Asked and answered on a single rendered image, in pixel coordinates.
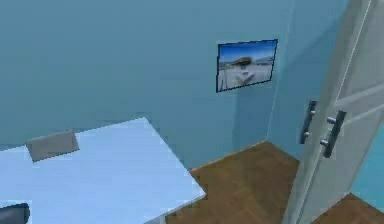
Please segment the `framed beach picture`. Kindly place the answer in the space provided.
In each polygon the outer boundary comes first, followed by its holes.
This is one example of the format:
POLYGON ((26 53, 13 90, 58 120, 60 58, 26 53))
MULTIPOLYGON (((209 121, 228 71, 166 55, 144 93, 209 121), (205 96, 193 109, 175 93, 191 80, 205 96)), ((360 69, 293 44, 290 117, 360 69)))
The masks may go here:
POLYGON ((277 39, 220 43, 216 59, 216 92, 270 82, 277 47, 277 39))

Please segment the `pale blue table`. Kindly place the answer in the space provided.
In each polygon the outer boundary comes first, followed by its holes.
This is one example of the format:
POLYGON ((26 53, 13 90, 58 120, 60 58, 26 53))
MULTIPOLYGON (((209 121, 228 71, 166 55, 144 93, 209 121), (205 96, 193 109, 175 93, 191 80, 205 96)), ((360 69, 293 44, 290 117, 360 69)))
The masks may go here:
POLYGON ((76 137, 78 151, 36 163, 0 151, 0 208, 27 203, 28 224, 165 224, 205 196, 146 118, 76 137))

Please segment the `grey flat box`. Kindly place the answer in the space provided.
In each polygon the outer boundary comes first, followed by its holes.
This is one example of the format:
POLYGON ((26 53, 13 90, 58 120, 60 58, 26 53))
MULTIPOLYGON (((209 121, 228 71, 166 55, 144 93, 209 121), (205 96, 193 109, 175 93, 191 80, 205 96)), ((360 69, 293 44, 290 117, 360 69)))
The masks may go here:
POLYGON ((79 150, 73 131, 62 131, 32 138, 25 143, 33 162, 72 153, 79 150))

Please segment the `white room door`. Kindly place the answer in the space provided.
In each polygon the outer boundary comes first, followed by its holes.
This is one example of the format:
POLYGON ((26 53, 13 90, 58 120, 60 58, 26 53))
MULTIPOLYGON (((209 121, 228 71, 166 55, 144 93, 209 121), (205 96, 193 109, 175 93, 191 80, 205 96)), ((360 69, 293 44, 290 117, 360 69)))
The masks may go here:
POLYGON ((312 224, 347 195, 384 123, 384 0, 349 0, 320 97, 306 113, 304 152, 281 224, 312 224), (333 127, 346 116, 330 158, 323 157, 333 127))

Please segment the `black rounded object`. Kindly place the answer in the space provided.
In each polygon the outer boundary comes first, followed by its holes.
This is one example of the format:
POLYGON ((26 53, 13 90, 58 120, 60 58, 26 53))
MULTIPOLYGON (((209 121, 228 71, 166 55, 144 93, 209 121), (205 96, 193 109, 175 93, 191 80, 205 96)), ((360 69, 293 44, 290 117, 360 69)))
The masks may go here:
POLYGON ((27 224, 30 209, 27 203, 0 208, 0 224, 27 224))

